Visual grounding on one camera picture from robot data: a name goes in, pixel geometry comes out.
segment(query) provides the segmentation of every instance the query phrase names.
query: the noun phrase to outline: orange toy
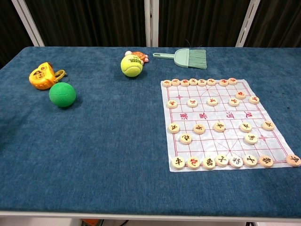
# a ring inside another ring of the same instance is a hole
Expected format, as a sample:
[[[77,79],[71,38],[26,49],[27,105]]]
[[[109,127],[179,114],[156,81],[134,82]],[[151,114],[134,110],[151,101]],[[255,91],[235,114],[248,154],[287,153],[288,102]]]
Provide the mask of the orange toy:
[[[149,61],[149,56],[142,53],[142,52],[131,52],[131,51],[127,51],[124,55],[127,56],[127,55],[135,55],[137,57],[139,57],[143,63],[147,63]]]

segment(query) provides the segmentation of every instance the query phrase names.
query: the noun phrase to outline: green rubber ball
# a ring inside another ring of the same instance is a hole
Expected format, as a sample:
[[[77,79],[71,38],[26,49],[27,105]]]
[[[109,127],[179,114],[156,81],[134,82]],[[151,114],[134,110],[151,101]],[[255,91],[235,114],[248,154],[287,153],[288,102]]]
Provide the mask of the green rubber ball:
[[[76,92],[72,85],[58,82],[50,88],[49,98],[58,107],[68,107],[75,101]]]

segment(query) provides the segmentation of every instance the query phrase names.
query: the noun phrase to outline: xiangqi board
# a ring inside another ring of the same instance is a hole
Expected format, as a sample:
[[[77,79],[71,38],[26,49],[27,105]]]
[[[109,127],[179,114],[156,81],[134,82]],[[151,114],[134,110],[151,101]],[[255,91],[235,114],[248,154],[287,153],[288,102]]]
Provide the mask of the xiangqi board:
[[[223,86],[215,82],[168,87],[161,82],[170,171],[289,167],[286,157],[293,152],[248,83],[237,80],[235,85]],[[225,159],[229,161],[225,165],[215,164],[214,160]],[[175,168],[183,163],[180,170]]]

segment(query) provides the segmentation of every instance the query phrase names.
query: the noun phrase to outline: tape measure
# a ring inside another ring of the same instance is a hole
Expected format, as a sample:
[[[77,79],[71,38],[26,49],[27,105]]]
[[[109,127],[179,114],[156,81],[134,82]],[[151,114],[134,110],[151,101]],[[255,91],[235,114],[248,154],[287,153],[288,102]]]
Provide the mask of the tape measure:
[[[37,89],[48,89],[66,75],[64,70],[54,73],[49,62],[42,63],[29,75],[29,82]]]

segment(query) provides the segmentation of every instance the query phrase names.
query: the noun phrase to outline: blue felt surface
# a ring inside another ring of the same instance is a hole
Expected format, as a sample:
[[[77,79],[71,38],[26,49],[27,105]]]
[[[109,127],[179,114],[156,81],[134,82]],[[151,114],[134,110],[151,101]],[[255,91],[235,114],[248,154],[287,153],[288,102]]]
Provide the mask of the blue felt surface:
[[[301,218],[301,168],[171,173],[160,81],[235,77],[300,149],[300,48],[206,48],[207,70],[153,52],[136,79],[128,48],[29,47],[0,70],[0,210]],[[50,61],[77,91],[68,109],[28,82]]]

